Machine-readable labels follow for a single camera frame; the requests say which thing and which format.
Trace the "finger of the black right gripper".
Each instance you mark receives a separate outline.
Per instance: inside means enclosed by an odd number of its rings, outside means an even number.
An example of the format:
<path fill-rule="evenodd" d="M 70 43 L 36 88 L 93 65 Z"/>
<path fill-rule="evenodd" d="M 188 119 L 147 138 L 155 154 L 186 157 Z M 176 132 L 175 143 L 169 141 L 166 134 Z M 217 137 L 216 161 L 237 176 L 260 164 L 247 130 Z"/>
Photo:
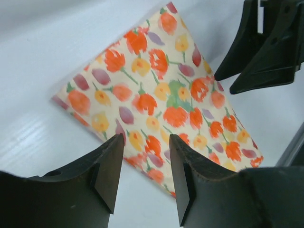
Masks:
<path fill-rule="evenodd" d="M 257 18 L 258 1 L 244 1 L 241 22 L 236 37 L 215 72 L 217 81 L 242 73 L 260 49 L 262 36 L 257 32 Z"/>
<path fill-rule="evenodd" d="M 261 47 L 230 87 L 231 94 L 282 86 L 294 81 L 304 42 L 304 2 L 263 0 Z"/>

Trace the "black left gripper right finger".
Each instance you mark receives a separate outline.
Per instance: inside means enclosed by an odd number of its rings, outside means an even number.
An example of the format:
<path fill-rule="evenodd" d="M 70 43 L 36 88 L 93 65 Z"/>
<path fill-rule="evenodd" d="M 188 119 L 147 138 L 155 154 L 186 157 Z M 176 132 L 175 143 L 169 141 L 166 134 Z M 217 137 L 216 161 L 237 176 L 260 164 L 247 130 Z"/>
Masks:
<path fill-rule="evenodd" d="M 179 224 L 184 228 L 301 228 L 303 166 L 226 169 L 170 136 Z"/>

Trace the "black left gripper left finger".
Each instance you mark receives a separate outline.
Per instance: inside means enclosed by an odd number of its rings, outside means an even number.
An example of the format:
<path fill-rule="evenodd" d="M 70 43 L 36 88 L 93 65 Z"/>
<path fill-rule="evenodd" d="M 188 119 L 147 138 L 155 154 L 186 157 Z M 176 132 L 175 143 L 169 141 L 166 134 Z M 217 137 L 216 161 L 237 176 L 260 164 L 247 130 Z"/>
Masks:
<path fill-rule="evenodd" d="M 124 152 L 117 134 L 44 176 L 0 173 L 3 228 L 105 228 L 114 212 Z"/>

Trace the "orange floral skirt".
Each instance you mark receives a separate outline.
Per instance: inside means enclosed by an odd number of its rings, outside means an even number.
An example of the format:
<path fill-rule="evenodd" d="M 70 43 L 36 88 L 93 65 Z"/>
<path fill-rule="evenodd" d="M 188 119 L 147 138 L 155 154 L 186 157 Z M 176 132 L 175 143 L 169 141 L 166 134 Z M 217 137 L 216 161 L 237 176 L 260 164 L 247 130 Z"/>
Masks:
<path fill-rule="evenodd" d="M 168 3 L 99 54 L 53 100 L 174 195 L 170 135 L 231 171 L 263 155 L 237 118 L 175 6 Z"/>

